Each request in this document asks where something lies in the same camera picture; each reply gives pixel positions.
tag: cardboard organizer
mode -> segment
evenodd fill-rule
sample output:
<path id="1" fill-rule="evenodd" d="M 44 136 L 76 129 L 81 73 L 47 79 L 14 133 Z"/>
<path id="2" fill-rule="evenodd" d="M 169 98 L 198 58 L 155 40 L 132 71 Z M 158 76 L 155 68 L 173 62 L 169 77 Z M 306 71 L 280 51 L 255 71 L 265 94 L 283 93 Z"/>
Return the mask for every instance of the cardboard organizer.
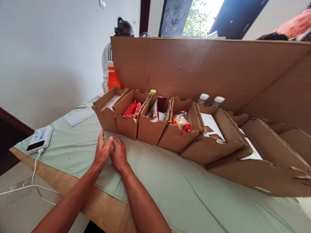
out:
<path id="1" fill-rule="evenodd" d="M 105 130 L 175 151 L 271 196 L 311 196 L 310 43 L 111 37 L 111 45 L 123 90 L 94 103 Z M 195 104 L 202 93 L 209 101 L 223 96 L 223 110 Z M 113 110 L 102 109 L 115 94 L 121 97 Z M 164 121 L 154 123 L 146 114 L 158 95 L 169 100 Z M 135 98 L 144 100 L 137 124 L 122 116 Z M 169 125 L 178 110 L 188 111 L 192 133 Z M 204 137 L 201 112 L 213 115 L 225 144 Z M 246 138 L 262 160 L 245 159 L 253 153 Z"/>

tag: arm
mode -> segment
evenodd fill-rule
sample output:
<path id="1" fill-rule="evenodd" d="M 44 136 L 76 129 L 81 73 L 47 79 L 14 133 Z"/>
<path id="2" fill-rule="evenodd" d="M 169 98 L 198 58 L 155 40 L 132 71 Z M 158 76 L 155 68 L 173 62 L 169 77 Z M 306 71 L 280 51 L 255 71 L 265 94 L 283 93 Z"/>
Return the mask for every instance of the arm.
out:
<path id="1" fill-rule="evenodd" d="M 83 204 L 90 195 L 91 188 L 99 177 L 110 153 L 112 137 L 106 144 L 104 131 L 98 136 L 98 144 L 94 161 L 89 170 L 78 180 L 75 186 L 60 200 L 59 203 L 44 217 L 32 233 L 68 232 L 74 223 Z"/>
<path id="2" fill-rule="evenodd" d="M 161 211 L 128 164 L 123 142 L 118 137 L 114 137 L 113 143 L 111 161 L 118 169 L 124 183 L 137 232 L 171 233 Z"/>

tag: human hand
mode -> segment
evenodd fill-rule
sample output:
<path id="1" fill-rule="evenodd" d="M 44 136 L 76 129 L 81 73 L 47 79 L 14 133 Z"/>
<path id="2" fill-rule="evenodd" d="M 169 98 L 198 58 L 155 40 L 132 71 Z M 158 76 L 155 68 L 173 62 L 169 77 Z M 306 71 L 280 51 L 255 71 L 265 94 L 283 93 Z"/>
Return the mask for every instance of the human hand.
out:
<path id="1" fill-rule="evenodd" d="M 92 164 L 93 167 L 101 168 L 101 169 L 104 167 L 108 159 L 108 156 L 110 154 L 110 150 L 113 148 L 112 142 L 113 142 L 113 136 L 110 136 L 109 139 L 105 143 L 104 130 L 102 129 L 98 136 L 95 158 Z"/>
<path id="2" fill-rule="evenodd" d="M 128 166 L 126 150 L 123 142 L 118 137 L 113 137 L 114 148 L 111 148 L 110 158 L 112 164 L 120 171 Z"/>

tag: electrical outlet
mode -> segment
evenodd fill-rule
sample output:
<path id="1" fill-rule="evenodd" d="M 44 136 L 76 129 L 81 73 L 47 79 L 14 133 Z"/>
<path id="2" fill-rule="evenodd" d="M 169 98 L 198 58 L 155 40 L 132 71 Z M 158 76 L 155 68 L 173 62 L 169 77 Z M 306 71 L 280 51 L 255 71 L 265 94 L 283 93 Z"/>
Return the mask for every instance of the electrical outlet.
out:
<path id="1" fill-rule="evenodd" d="M 103 0 L 98 0 L 99 1 L 99 6 L 103 9 L 106 9 L 106 3 Z"/>

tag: charging cable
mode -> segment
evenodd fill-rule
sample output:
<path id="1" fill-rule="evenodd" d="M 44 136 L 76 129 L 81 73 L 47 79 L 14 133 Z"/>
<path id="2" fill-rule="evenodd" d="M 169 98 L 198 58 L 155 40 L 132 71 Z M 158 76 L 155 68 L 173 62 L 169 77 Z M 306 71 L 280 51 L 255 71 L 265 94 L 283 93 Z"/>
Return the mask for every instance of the charging cable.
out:
<path id="1" fill-rule="evenodd" d="M 52 192 L 52 193 L 55 193 L 55 194 L 58 194 L 58 195 L 62 196 L 59 192 L 57 192 L 57 191 L 55 191 L 55 190 L 52 190 L 52 189 L 49 189 L 49 188 L 46 188 L 46 187 L 44 187 L 44 186 L 38 185 L 38 184 L 34 184 L 34 180 L 35 180 L 35 176 L 36 176 L 36 170 L 37 170 L 37 161 L 38 161 L 38 159 L 39 159 L 39 157 L 40 157 L 40 155 L 41 155 L 41 153 L 42 153 L 43 151 L 44 151 L 44 148 L 41 148 L 41 149 L 38 150 L 39 155 L 38 155 L 38 157 L 37 157 L 36 160 L 35 160 L 35 166 L 34 166 L 32 178 L 31 178 L 31 185 L 26 186 L 26 187 L 22 187 L 22 188 L 18 188 L 18 189 L 14 189 L 14 190 L 11 190 L 11 191 L 7 191 L 7 192 L 4 192 L 4 193 L 1 193 L 0 196 L 4 196 L 4 195 L 7 195 L 7 194 L 9 194 L 9 193 L 17 192 L 17 191 L 20 191 L 20 190 L 23 190 L 23 189 L 35 187 L 35 188 L 37 189 L 37 191 L 38 191 L 40 197 L 41 197 L 43 200 L 45 200 L 46 202 L 48 202 L 48 203 L 50 203 L 50 204 L 52 204 L 52 205 L 56 205 L 55 203 L 53 203 L 53 202 L 51 202 L 51 201 L 45 199 L 44 197 L 42 197 L 42 195 L 41 195 L 41 193 L 40 193 L 40 191 L 39 191 L 39 188 L 40 188 L 40 189 L 47 190 L 47 191 L 50 191 L 50 192 Z"/>

